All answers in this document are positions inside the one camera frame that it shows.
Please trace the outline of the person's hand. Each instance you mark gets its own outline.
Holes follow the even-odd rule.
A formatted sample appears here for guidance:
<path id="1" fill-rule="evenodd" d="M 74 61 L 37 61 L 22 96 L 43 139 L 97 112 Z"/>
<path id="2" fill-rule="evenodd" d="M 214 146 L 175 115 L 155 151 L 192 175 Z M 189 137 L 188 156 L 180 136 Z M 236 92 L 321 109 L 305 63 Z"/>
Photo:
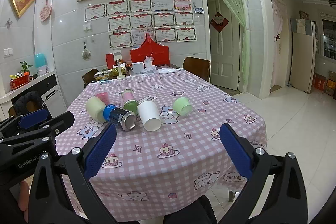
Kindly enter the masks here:
<path id="1" fill-rule="evenodd" d="M 29 208 L 29 185 L 25 180 L 21 181 L 19 184 L 19 200 L 18 200 L 18 205 L 20 210 L 23 212 L 23 218 L 26 221 L 26 223 L 29 221 L 28 220 L 28 208 Z"/>

